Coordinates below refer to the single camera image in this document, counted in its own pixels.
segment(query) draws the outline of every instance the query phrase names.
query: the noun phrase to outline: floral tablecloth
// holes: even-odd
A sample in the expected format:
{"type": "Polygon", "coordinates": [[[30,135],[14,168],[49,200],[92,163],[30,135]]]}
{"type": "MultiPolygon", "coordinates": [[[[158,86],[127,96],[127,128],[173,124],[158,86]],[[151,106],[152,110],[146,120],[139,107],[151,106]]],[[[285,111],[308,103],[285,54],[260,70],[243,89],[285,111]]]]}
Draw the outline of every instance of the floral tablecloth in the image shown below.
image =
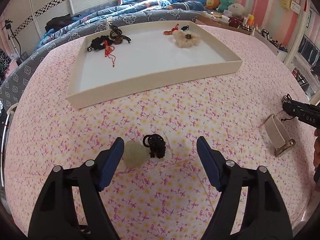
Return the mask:
{"type": "MultiPolygon", "coordinates": [[[[271,113],[286,116],[281,98],[307,102],[289,70],[255,37],[203,26],[231,48],[243,64],[229,74],[167,86],[118,98],[81,110],[66,92],[83,38],[52,50],[29,81],[10,128],[5,161],[5,188],[13,218],[27,234],[33,207],[54,165],[77,167],[110,147],[116,137],[142,141],[158,133],[167,143],[163,161],[149,160],[127,170],[120,162],[101,193],[122,239],[200,239],[220,193],[209,184],[196,152],[204,136],[212,148],[240,166],[270,171],[294,226],[313,187],[313,128],[287,121],[297,142],[281,158],[263,122],[271,113]]],[[[234,232],[240,229],[247,189],[243,188],[234,232]]],[[[80,223],[85,217],[74,191],[80,223]]]]}

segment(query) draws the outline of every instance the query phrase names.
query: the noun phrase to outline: tripod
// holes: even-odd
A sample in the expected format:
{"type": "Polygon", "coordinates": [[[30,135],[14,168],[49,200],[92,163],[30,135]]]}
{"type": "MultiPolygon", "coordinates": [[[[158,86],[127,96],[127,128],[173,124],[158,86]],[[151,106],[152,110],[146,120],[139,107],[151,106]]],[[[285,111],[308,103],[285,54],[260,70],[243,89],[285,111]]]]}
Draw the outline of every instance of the tripod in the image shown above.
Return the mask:
{"type": "Polygon", "coordinates": [[[4,21],[4,27],[2,28],[2,30],[3,30],[4,28],[6,28],[6,30],[10,30],[10,31],[11,31],[12,36],[14,37],[14,39],[15,39],[15,40],[17,41],[17,43],[19,44],[20,53],[18,53],[18,50],[17,50],[17,48],[16,48],[16,46],[15,46],[13,40],[12,40],[12,37],[9,35],[9,33],[8,33],[8,39],[11,40],[11,42],[12,42],[12,44],[13,44],[13,47],[14,47],[14,50],[17,52],[17,54],[19,55],[19,58],[21,59],[21,45],[20,45],[19,41],[17,40],[16,36],[14,35],[14,33],[13,33],[13,31],[12,31],[12,28],[11,28],[11,23],[12,23],[12,22],[13,22],[13,21],[10,21],[9,19],[8,19],[8,20],[5,20],[5,21],[4,21]]]}

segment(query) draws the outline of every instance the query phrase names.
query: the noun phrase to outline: translucent stone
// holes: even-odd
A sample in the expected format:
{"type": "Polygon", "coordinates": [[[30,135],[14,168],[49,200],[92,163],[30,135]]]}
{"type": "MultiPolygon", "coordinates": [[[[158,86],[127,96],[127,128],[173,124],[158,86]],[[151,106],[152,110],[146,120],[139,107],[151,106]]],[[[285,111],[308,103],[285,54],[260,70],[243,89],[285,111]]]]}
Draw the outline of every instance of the translucent stone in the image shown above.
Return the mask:
{"type": "Polygon", "coordinates": [[[129,169],[140,168],[150,158],[149,152],[141,143],[128,141],[124,144],[124,164],[129,169]]]}

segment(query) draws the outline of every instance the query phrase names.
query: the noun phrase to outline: silver screw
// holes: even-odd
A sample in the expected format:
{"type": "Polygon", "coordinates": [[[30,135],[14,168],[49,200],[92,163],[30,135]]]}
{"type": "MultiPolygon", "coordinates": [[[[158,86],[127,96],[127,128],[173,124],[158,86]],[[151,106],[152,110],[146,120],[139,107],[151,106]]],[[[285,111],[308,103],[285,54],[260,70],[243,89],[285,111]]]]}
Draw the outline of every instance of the silver screw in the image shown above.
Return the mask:
{"type": "Polygon", "coordinates": [[[85,162],[85,165],[90,167],[90,166],[94,165],[94,161],[93,160],[88,160],[88,161],[85,162]]]}
{"type": "Polygon", "coordinates": [[[61,166],[59,166],[59,165],[53,167],[54,172],[58,172],[60,170],[61,170],[61,166]]]}
{"type": "Polygon", "coordinates": [[[265,166],[260,166],[259,170],[263,173],[267,172],[267,168],[265,166]]]}
{"type": "Polygon", "coordinates": [[[233,166],[235,166],[235,162],[232,161],[232,160],[227,160],[226,161],[226,165],[229,166],[229,167],[233,167],[233,166]]]}

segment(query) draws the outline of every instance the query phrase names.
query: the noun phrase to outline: green plush toy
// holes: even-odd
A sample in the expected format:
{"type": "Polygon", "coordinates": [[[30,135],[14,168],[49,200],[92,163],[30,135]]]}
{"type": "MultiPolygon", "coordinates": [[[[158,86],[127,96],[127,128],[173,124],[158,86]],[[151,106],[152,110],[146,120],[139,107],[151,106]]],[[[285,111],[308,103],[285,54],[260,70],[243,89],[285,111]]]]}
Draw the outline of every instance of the green plush toy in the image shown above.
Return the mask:
{"type": "Polygon", "coordinates": [[[220,0],[220,4],[217,8],[217,10],[221,13],[224,12],[224,10],[228,10],[228,6],[231,4],[234,4],[235,1],[234,0],[220,0]]]}

